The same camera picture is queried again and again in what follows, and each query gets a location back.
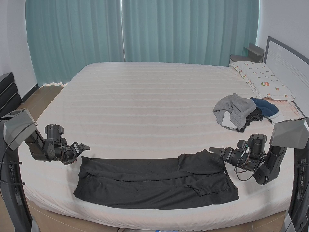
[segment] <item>white pillow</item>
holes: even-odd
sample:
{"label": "white pillow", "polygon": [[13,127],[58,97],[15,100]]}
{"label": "white pillow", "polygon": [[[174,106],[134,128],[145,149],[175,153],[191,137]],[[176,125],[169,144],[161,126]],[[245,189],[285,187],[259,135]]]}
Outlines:
{"label": "white pillow", "polygon": [[275,77],[266,64],[237,61],[230,66],[241,74],[258,98],[268,97],[291,102],[294,100],[291,91]]}

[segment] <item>curtain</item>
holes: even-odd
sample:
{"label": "curtain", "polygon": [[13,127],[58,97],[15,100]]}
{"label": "curtain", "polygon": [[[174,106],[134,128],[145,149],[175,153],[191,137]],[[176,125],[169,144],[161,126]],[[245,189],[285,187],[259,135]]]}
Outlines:
{"label": "curtain", "polygon": [[228,66],[255,44],[259,0],[122,0],[126,61]]}
{"label": "curtain", "polygon": [[120,0],[26,0],[26,27],[39,86],[124,61]]}

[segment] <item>white wall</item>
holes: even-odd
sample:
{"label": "white wall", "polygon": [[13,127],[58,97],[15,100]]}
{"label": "white wall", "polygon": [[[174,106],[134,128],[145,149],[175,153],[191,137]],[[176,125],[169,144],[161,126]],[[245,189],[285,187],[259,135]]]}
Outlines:
{"label": "white wall", "polygon": [[27,44],[26,0],[0,0],[0,75],[13,72],[23,97],[37,84]]}
{"label": "white wall", "polygon": [[260,0],[257,46],[268,36],[309,58],[309,0]]}

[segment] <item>fitted sheet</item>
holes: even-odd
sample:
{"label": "fitted sheet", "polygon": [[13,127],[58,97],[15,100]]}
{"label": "fitted sheet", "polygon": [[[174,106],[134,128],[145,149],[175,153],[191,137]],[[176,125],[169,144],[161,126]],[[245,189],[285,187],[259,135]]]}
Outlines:
{"label": "fitted sheet", "polygon": [[[254,96],[231,67],[94,63],[83,68],[56,96],[38,119],[38,129],[46,138],[47,124],[63,126],[68,143],[90,146],[83,156],[92,158],[177,158],[209,147],[235,148],[238,140],[247,140],[252,133],[267,135],[267,152],[273,126],[266,119],[251,123],[244,133],[216,122],[213,107],[233,93],[243,98]],[[286,119],[300,117],[292,103],[276,105]],[[292,192],[292,149],[285,154],[279,176],[267,185],[260,186],[253,178],[239,181],[234,167],[226,164],[239,189],[239,200],[179,210],[119,209],[85,202],[73,195],[81,157],[68,166],[36,161],[25,143],[19,148],[19,157],[25,194],[39,207],[122,228],[199,231],[234,226],[287,209]]]}

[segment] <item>bed headboard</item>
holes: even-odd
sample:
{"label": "bed headboard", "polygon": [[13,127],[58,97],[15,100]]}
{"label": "bed headboard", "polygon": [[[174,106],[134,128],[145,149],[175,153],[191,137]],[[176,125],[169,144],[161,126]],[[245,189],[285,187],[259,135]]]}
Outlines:
{"label": "bed headboard", "polygon": [[282,42],[268,37],[264,63],[295,96],[294,103],[309,116],[309,59]]}

